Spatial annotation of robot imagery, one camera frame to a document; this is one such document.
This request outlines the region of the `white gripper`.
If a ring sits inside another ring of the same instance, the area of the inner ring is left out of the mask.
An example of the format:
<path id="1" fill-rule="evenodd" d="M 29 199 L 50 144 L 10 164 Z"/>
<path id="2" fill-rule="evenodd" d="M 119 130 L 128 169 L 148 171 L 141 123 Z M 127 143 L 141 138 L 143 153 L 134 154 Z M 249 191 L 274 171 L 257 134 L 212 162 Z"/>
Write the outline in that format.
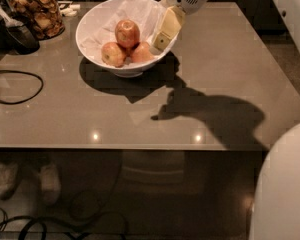
<path id="1" fill-rule="evenodd" d="M 160 0 L 151 12 L 154 30 L 150 51 L 159 55 L 176 38 L 184 25 L 185 13 L 193 14 L 208 0 Z"/>

